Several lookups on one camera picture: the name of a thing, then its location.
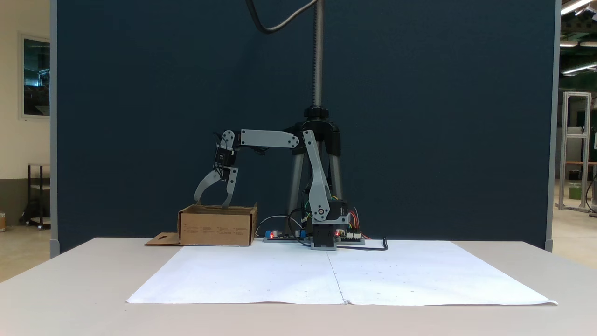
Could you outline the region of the wide ribbed grey gripper finger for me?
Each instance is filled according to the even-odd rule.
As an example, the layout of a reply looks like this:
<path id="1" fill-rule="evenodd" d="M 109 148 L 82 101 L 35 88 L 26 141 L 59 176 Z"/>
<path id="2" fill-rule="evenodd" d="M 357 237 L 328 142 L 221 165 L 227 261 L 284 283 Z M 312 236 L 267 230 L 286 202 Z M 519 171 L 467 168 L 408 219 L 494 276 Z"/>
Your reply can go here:
<path id="1" fill-rule="evenodd" d="M 226 185 L 226 193 L 227 193 L 227 197 L 224 200 L 223 204 L 222 204 L 222 208 L 226 209 L 230 206 L 232 198 L 233 198 L 233 193 L 235 191 L 235 187 L 236 187 L 236 182 L 234 179 L 229 179 L 227 181 L 227 185 Z"/>

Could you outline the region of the thin curved grey gripper finger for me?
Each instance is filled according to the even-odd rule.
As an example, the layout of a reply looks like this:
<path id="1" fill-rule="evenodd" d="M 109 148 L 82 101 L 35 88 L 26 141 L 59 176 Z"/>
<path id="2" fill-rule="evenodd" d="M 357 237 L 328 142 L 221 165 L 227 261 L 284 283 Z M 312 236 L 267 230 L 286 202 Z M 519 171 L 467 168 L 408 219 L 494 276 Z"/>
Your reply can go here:
<path id="1" fill-rule="evenodd" d="M 212 185 L 222 180 L 222 170 L 214 169 L 207 174 L 198 184 L 194 192 L 194 200 L 196 204 L 201 204 L 201 197 L 203 193 Z"/>

